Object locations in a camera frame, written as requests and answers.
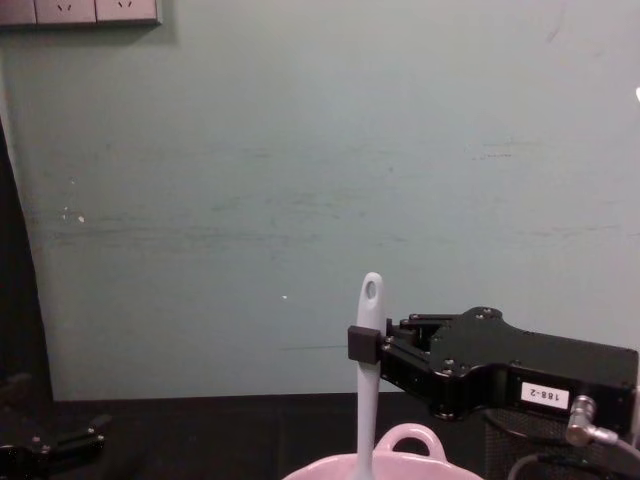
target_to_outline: pink pot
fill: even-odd
[[[429,456],[394,452],[405,438],[421,440]],[[323,458],[292,473],[285,480],[349,480],[356,464],[356,454]],[[447,462],[442,443],[433,431],[415,423],[405,423],[389,430],[373,452],[375,480],[482,480],[475,473]]]

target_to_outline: electrical outlet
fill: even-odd
[[[96,0],[98,22],[159,23],[156,0]]]
[[[0,0],[0,26],[34,25],[36,8],[33,0]]]
[[[94,0],[36,0],[38,23],[96,23]]]

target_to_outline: light blue wall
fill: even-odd
[[[0,41],[58,399],[353,390],[368,270],[640,347],[636,0],[165,10]]]

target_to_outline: bowl handle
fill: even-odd
[[[397,427],[393,427],[378,442],[376,452],[391,452],[405,438],[415,438],[424,443],[429,449],[429,457],[441,462],[447,462],[444,454],[444,448],[438,436],[424,425],[417,423],[403,423]]]

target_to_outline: label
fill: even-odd
[[[567,390],[534,385],[533,383],[522,382],[520,399],[525,402],[537,403],[562,410],[569,408],[569,392]]]

